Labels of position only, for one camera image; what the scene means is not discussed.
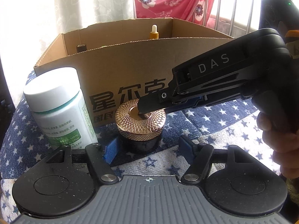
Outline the person's right hand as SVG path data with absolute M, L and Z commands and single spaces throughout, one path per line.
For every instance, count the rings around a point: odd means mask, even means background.
M 280 165 L 280 172 L 286 178 L 298 178 L 298 131 L 282 133 L 275 131 L 270 119 L 260 112 L 257 125 L 263 131 L 263 141 L 273 149 L 272 160 Z

